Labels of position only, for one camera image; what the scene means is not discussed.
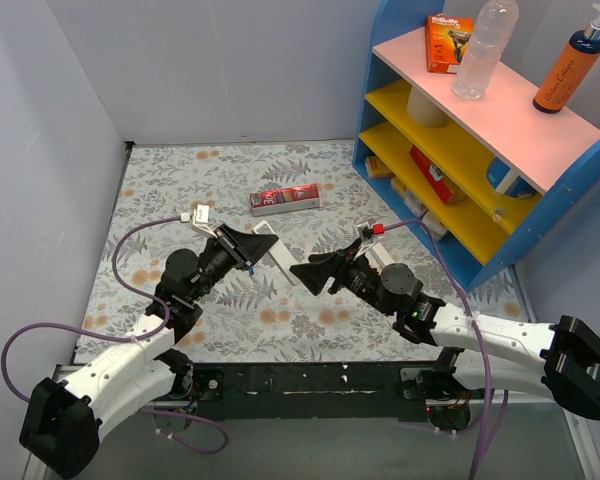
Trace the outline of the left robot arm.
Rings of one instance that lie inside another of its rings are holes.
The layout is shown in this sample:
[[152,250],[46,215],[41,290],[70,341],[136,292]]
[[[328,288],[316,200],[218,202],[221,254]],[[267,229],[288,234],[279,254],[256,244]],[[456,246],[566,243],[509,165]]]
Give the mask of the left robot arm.
[[198,300],[231,270],[254,266],[278,242],[275,234],[225,224],[204,250],[172,252],[152,303],[129,333],[60,381],[33,389],[19,443],[63,479],[82,472],[104,438],[152,400],[185,398],[193,386],[187,358],[175,345],[197,323]]

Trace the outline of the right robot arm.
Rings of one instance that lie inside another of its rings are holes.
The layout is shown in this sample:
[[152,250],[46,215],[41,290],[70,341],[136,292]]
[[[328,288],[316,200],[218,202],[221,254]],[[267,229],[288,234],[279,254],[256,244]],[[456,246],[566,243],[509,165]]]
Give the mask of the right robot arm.
[[411,343],[458,350],[455,362],[432,373],[433,387],[444,397],[464,389],[529,393],[600,421],[600,337],[583,320],[564,315],[556,323],[528,323],[469,315],[423,293],[404,263],[372,267],[360,246],[355,240],[289,270],[314,295],[346,289],[394,317],[394,330]]

